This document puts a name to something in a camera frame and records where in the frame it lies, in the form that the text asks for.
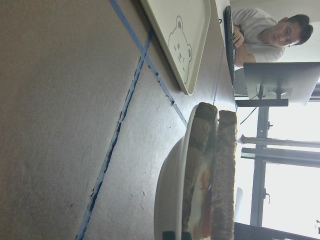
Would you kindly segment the white round plate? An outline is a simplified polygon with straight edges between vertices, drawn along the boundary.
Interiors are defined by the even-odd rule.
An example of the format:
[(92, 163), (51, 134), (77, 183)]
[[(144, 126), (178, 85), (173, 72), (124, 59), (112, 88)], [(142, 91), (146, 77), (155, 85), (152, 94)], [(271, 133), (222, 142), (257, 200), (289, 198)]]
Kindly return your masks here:
[(153, 220), (156, 240), (180, 240), (182, 238), (185, 169), (189, 138), (197, 108), (196, 105), (192, 109), (184, 136), (173, 146), (159, 173)]

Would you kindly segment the cream bear tray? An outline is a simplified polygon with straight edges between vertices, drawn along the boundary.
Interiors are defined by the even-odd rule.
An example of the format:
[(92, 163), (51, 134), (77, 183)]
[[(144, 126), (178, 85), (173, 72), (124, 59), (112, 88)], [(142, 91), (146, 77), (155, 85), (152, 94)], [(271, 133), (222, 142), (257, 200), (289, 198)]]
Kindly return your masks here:
[(211, 20), (208, 0), (142, 0), (176, 81), (194, 93)]

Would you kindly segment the bread slice with fried egg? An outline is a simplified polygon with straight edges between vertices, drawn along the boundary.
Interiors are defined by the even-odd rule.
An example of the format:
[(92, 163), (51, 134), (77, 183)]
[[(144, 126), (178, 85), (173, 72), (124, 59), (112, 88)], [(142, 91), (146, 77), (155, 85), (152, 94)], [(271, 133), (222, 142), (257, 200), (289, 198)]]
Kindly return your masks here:
[(181, 226), (192, 240), (210, 235), (208, 200), (211, 198), (216, 151), (217, 108), (201, 102), (195, 109), (184, 173)]

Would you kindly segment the black keyboard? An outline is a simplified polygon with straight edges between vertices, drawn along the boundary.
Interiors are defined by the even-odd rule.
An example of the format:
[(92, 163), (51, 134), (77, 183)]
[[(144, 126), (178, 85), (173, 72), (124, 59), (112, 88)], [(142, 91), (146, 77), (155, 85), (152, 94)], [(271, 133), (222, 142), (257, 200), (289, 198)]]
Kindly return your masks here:
[(224, 23), (224, 36), (225, 36), (225, 51), (226, 59), (231, 79), (231, 84), (234, 85), (235, 81), (235, 47), (233, 43), (233, 23), (232, 23), (232, 14), (231, 6), (228, 5), (223, 11), (223, 23)]

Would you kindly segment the black computer monitor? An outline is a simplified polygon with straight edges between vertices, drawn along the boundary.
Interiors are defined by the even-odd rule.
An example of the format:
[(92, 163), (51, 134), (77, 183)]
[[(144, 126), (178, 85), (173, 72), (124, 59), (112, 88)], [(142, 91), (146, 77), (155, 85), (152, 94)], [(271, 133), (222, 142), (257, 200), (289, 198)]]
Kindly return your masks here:
[(248, 62), (242, 70), (248, 99), (238, 107), (306, 105), (320, 78), (319, 62)]

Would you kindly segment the long blue tape strip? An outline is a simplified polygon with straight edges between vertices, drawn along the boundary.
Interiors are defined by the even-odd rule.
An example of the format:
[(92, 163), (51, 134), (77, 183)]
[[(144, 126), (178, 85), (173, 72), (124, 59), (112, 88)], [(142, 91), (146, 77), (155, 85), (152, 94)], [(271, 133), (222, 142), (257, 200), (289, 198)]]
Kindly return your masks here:
[(112, 138), (110, 140), (110, 144), (109, 144), (109, 147), (107, 149), (105, 158), (103, 160), (101, 169), (100, 169), (99, 174), (97, 176), (96, 182), (95, 182), (95, 184), (93, 186), (92, 192), (91, 192), (91, 194), (89, 196), (89, 201), (88, 201), (86, 210), (84, 212), (84, 216), (82, 218), (78, 233), (77, 233), (77, 235), (75, 237), (75, 240), (83, 240), (84, 237), (85, 237), (86, 230), (88, 228), (88, 224), (89, 224), (89, 221), (91, 219), (92, 211), (93, 211), (93, 209), (95, 207), (96, 200), (98, 198), (100, 189), (101, 189), (101, 187), (103, 185), (105, 174), (106, 174), (106, 172), (107, 172), (107, 170), (109, 168), (114, 148), (115, 148), (115, 146), (116, 146), (116, 144), (118, 142), (119, 133), (121, 131), (121, 126), (122, 126), (123, 121), (126, 118), (127, 111), (129, 109), (129, 105), (130, 105), (130, 102), (132, 100), (133, 94), (135, 92), (137, 83), (139, 81), (140, 73), (141, 73), (141, 70), (143, 68), (143, 64), (145, 62), (145, 58), (147, 56), (147, 52), (148, 52), (148, 49), (149, 49), (149, 46), (151, 44), (153, 36), (154, 36), (154, 30), (151, 28), (149, 30), (149, 32), (148, 32), (146, 42), (145, 42), (144, 46), (142, 47), (142, 52), (141, 52), (140, 59), (139, 59), (138, 64), (137, 64), (137, 68), (136, 68), (135, 73), (134, 73), (133, 80), (132, 80), (132, 82), (130, 84), (127, 96), (126, 96), (124, 104), (123, 104), (123, 108), (122, 108), (121, 113), (119, 115), (119, 119), (118, 119), (118, 122), (116, 124), (115, 130), (113, 132)]

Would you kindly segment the person in white shirt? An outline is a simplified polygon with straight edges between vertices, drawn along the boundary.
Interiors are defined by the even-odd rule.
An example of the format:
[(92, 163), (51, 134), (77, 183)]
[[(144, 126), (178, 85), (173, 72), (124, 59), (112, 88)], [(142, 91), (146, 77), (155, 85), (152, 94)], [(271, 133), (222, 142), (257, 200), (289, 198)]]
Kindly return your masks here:
[(245, 63), (278, 62), (286, 47), (304, 44), (314, 30), (305, 14), (277, 21), (260, 8), (235, 9), (231, 19), (237, 68), (243, 68)]

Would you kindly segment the crossing blue tape strip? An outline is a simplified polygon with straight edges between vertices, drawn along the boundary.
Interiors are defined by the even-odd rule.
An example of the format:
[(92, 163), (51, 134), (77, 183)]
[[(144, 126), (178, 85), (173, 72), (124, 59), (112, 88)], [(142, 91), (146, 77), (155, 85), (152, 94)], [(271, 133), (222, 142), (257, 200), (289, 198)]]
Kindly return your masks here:
[(145, 42), (145, 45), (142, 46), (142, 44), (141, 44), (140, 40), (138, 39), (135, 31), (131, 27), (129, 21), (126, 19), (125, 15), (122, 12), (122, 10), (121, 10), (120, 6), (118, 5), (118, 3), (115, 0), (110, 0), (109, 2), (112, 5), (115, 13), (118, 15), (119, 19), (121, 20), (122, 24), (126, 28), (127, 32), (129, 33), (131, 39), (134, 41), (135, 45), (140, 50), (141, 59), (143, 60), (143, 62), (147, 63), (148, 67), (151, 69), (151, 71), (152, 71), (154, 77), (156, 78), (157, 82), (161, 86), (163, 92), (165, 93), (165, 95), (167, 96), (168, 100), (170, 101), (171, 106), (175, 109), (177, 115), (179, 116), (179, 118), (181, 119), (183, 124), (185, 126), (187, 126), (188, 122), (186, 121), (186, 119), (183, 116), (181, 110), (179, 109), (178, 105), (176, 104), (176, 102), (175, 102), (172, 94), (168, 90), (165, 82), (160, 77), (159, 71), (153, 65), (152, 61), (150, 60), (150, 58), (148, 56), (148, 49), (149, 49), (149, 46), (151, 44), (152, 38), (155, 35), (153, 28), (152, 27), (150, 28), (149, 33), (148, 33), (148, 37), (147, 37), (146, 42)]

